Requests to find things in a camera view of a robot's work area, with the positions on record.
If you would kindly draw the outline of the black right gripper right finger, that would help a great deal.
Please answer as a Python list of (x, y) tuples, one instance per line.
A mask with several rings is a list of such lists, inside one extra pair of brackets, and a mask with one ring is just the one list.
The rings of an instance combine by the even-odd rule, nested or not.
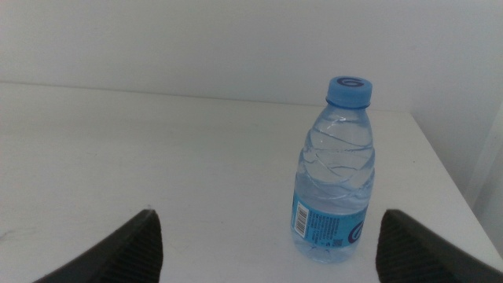
[(384, 283), (502, 283), (502, 272), (398, 209), (380, 224), (376, 271)]

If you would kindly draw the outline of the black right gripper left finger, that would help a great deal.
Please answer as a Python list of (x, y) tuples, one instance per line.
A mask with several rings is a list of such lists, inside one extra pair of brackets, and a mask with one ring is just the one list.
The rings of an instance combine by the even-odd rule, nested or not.
[(92, 248), (38, 281), (157, 283), (162, 265), (160, 219), (155, 210), (144, 209)]

